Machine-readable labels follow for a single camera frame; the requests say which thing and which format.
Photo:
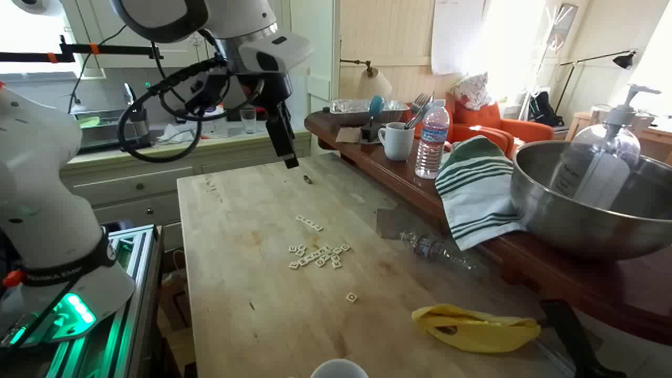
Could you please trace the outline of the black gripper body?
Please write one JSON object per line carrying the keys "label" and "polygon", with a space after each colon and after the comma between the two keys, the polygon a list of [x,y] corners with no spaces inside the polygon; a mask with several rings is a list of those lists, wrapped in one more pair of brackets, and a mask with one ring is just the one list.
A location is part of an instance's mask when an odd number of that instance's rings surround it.
{"label": "black gripper body", "polygon": [[290,120],[286,101],[290,96],[284,74],[247,74],[240,76],[243,96],[250,106],[262,109],[268,118]]}

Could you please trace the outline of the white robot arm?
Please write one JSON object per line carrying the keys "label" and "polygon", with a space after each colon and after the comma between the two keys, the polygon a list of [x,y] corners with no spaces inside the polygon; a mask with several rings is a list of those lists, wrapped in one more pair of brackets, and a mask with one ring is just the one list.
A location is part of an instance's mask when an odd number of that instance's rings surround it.
{"label": "white robot arm", "polygon": [[[187,112],[203,122],[228,84],[240,82],[247,101],[268,112],[278,158],[290,169],[299,163],[286,71],[311,54],[311,45],[280,30],[269,0],[110,2],[149,43],[147,54],[192,33],[216,49],[214,57],[154,84],[149,96],[201,74],[207,82],[187,101]],[[118,263],[92,205],[62,180],[81,143],[82,128],[71,115],[0,90],[0,228],[22,263],[22,282],[7,287],[0,303],[7,348],[85,337],[134,294],[134,280]]]}

